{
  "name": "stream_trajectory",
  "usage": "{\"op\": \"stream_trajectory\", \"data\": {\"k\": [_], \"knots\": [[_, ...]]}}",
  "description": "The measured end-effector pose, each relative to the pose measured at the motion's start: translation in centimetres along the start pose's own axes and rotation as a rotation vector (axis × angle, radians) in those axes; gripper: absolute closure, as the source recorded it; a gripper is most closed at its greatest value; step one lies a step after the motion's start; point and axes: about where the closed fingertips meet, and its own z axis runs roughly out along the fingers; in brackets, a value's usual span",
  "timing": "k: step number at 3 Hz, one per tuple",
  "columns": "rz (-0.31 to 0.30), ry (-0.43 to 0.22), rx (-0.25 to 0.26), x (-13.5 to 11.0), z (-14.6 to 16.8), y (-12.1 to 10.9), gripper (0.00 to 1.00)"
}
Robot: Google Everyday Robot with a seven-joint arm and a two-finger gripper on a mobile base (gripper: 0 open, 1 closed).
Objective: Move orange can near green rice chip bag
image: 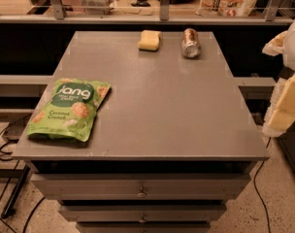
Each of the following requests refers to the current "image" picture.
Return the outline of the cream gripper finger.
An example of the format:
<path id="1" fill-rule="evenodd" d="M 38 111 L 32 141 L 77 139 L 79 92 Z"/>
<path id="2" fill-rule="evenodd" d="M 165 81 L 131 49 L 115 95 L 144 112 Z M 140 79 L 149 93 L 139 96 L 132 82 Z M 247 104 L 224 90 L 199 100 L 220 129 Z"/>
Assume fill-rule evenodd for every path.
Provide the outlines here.
<path id="1" fill-rule="evenodd" d="M 262 52 L 270 55 L 276 56 L 283 53 L 283 43 L 287 32 L 283 31 L 279 33 L 275 38 L 273 38 L 269 43 L 267 43 Z"/>
<path id="2" fill-rule="evenodd" d="M 262 132 L 279 137 L 295 122 L 295 74 L 289 79 L 279 78 L 264 116 Z"/>

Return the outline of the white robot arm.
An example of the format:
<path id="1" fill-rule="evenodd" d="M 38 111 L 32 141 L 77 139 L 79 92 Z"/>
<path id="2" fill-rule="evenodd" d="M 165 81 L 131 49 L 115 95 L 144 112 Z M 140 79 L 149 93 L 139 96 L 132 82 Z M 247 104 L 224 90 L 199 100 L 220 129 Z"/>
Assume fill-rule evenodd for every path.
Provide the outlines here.
<path id="1" fill-rule="evenodd" d="M 279 33 L 262 50 L 271 56 L 282 55 L 283 65 L 294 74 L 279 78 L 264 116 L 262 132 L 269 137 L 279 137 L 295 121 L 295 20 L 286 31 Z"/>

